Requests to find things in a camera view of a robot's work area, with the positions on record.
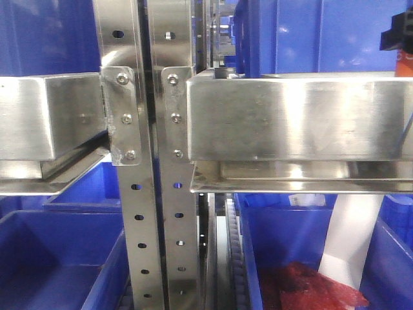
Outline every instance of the red fabric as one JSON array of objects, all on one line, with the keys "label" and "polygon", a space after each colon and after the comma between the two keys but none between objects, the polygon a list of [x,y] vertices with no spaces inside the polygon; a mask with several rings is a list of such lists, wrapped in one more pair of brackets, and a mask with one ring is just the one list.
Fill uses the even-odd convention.
[{"label": "red fabric", "polygon": [[263,269],[259,278],[264,310],[346,310],[369,304],[359,291],[302,263]]}]

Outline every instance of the stainless steel bracket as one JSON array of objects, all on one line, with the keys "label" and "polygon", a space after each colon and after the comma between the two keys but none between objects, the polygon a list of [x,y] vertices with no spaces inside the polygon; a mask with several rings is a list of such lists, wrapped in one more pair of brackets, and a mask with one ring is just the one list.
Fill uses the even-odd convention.
[{"label": "stainless steel bracket", "polygon": [[102,67],[101,79],[112,163],[115,166],[139,165],[142,147],[134,71],[128,67]]},{"label": "stainless steel bracket", "polygon": [[192,75],[190,67],[167,67],[161,73],[168,152],[180,162],[188,161],[186,81]]}]

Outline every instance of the screw head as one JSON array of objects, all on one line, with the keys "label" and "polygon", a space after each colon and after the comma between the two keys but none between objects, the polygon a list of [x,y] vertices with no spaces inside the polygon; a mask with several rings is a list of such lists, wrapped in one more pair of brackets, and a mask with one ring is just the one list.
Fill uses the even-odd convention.
[{"label": "screw head", "polygon": [[120,85],[126,85],[129,83],[129,77],[127,74],[125,73],[119,73],[116,77],[116,81],[120,84]]},{"label": "screw head", "polygon": [[181,122],[181,120],[182,120],[181,115],[180,115],[180,114],[177,114],[177,113],[173,113],[173,114],[170,116],[170,118],[172,119],[172,121],[173,121],[175,124],[179,124],[179,123]]},{"label": "screw head", "polygon": [[134,160],[136,158],[136,154],[134,150],[128,150],[125,152],[125,158],[127,160]]},{"label": "screw head", "polygon": [[122,123],[124,124],[131,124],[132,123],[132,115],[130,114],[123,114],[122,115]]},{"label": "screw head", "polygon": [[178,81],[178,76],[176,74],[168,75],[168,83],[170,83],[171,85],[177,85]]},{"label": "screw head", "polygon": [[177,158],[182,158],[183,157],[183,152],[182,150],[175,150],[174,154]]}]

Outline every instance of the bolt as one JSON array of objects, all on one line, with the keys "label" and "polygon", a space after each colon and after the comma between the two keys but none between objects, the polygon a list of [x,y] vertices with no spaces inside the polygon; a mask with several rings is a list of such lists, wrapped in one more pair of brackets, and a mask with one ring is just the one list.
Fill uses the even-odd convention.
[{"label": "bolt", "polygon": [[177,158],[182,158],[183,157],[183,152],[182,150],[175,150],[174,154]]},{"label": "bolt", "polygon": [[124,124],[131,124],[132,123],[132,115],[130,114],[123,114],[122,116],[122,123]]},{"label": "bolt", "polygon": [[134,159],[136,158],[135,151],[134,151],[134,150],[128,150],[128,151],[125,153],[125,158],[126,158],[127,160],[134,160]]},{"label": "bolt", "polygon": [[168,41],[174,40],[176,38],[176,35],[174,32],[167,31],[165,32],[165,39]]},{"label": "bolt", "polygon": [[173,113],[173,114],[170,116],[170,118],[172,118],[172,121],[173,121],[175,124],[179,124],[179,123],[181,122],[181,120],[182,120],[181,115],[180,115],[180,114],[176,114],[176,113]]},{"label": "bolt", "polygon": [[120,85],[126,85],[127,83],[129,83],[129,77],[127,74],[125,73],[119,73],[116,77],[116,81],[120,84]]},{"label": "bolt", "polygon": [[176,74],[168,75],[168,83],[170,83],[171,85],[177,85],[178,84],[178,76]]}]

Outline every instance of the storage rack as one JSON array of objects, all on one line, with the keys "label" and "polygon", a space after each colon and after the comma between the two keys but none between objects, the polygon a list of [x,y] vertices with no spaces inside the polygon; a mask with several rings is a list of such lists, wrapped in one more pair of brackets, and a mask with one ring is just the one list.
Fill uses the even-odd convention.
[{"label": "storage rack", "polygon": [[[237,150],[245,156],[240,158],[229,156],[226,150],[221,154],[209,152],[213,143],[199,139],[196,134],[222,123],[217,124],[214,121],[217,115],[212,113],[202,115],[204,122],[196,116],[206,110],[202,104],[211,100],[211,90],[217,90],[213,101],[216,113],[237,120],[243,118],[243,111],[232,114],[235,107],[223,110],[218,104],[236,101],[246,105],[248,102],[243,101],[246,94],[228,99],[234,89],[245,87],[248,91],[268,86],[265,92],[274,95],[276,91],[271,88],[274,85],[288,88],[288,82],[278,83],[275,79],[242,81],[231,70],[205,70],[214,62],[211,42],[216,42],[214,35],[219,33],[211,31],[211,25],[217,7],[219,3],[207,0],[147,0],[146,4],[125,0],[116,5],[110,0],[94,0],[101,84],[110,150],[119,176],[136,309],[213,309],[222,302],[218,301],[220,288],[216,284],[220,250],[216,244],[219,224],[215,210],[219,203],[215,200],[220,196],[215,197],[213,192],[413,192],[413,158],[409,152],[412,140],[406,136],[396,145],[400,153],[382,154],[382,157],[373,157],[375,149],[368,150],[364,157],[347,154],[347,157],[337,156],[335,161],[323,153],[302,153],[296,158],[287,152],[280,156],[270,154],[264,165],[274,163],[280,169],[276,172],[281,173],[276,176],[262,175],[268,167],[263,167],[262,161],[256,166],[253,154],[256,149],[251,154]],[[396,81],[387,76],[378,80],[361,77],[357,83],[392,89],[392,95],[396,92],[411,95],[406,89],[412,81],[410,78]],[[253,92],[251,98],[257,100],[259,96]],[[398,109],[411,112],[407,101],[401,101]],[[275,105],[273,101],[266,104]],[[259,115],[245,119],[252,123],[263,121],[264,127],[268,125]],[[402,128],[406,135],[409,126]],[[218,126],[214,132],[224,129]],[[236,146],[241,147],[240,137],[234,138]],[[290,162],[280,163],[280,158]],[[234,171],[242,174],[240,169],[246,165],[251,165],[256,175],[236,174],[234,178],[222,175]],[[289,172],[298,166],[307,174],[289,177]],[[320,168],[336,174],[317,175]],[[227,233],[234,237],[234,231]]]}]

